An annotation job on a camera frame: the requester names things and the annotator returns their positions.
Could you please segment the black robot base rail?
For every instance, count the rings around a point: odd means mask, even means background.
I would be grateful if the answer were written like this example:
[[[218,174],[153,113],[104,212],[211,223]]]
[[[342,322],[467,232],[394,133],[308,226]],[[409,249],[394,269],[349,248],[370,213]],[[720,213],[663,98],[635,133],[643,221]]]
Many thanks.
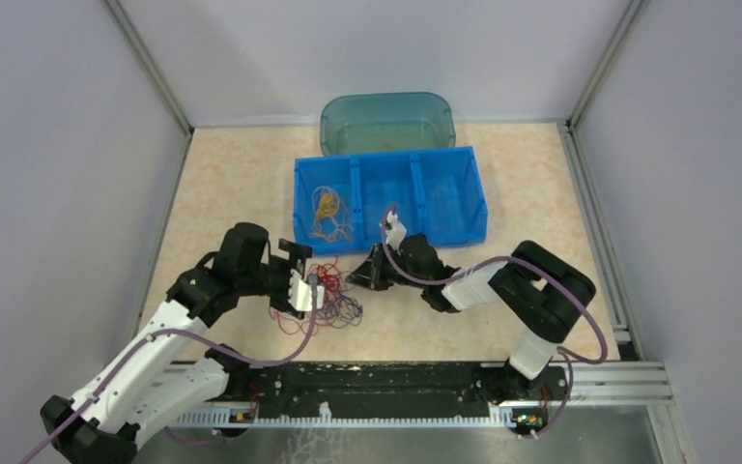
[[[501,362],[291,362],[239,367],[219,395],[244,404],[244,419],[300,424],[518,426],[540,430],[569,376],[561,366],[528,380]]]

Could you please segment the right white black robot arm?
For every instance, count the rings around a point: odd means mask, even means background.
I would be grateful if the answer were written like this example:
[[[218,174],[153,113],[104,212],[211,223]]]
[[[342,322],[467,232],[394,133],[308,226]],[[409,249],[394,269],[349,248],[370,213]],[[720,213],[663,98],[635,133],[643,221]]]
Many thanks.
[[[418,288],[422,300],[440,313],[507,306],[526,327],[505,369],[505,385],[518,398],[540,390],[557,348],[597,293],[589,277],[536,242],[523,241],[507,259],[491,258],[464,270],[445,264],[423,234],[398,246],[374,245],[347,279],[372,291]]]

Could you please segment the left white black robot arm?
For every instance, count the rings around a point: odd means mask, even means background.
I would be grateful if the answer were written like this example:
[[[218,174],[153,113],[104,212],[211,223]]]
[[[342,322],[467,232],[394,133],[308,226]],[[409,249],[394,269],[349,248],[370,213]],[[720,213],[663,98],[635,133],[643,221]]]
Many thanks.
[[[52,446],[70,463],[129,463],[160,430],[201,403],[223,395],[244,397],[250,368],[276,367],[204,336],[240,299],[266,297],[270,306],[301,318],[316,316],[324,288],[306,278],[311,246],[238,222],[219,249],[206,253],[167,290],[154,316],[101,373],[70,396],[51,396],[40,415],[47,437],[25,457]]]

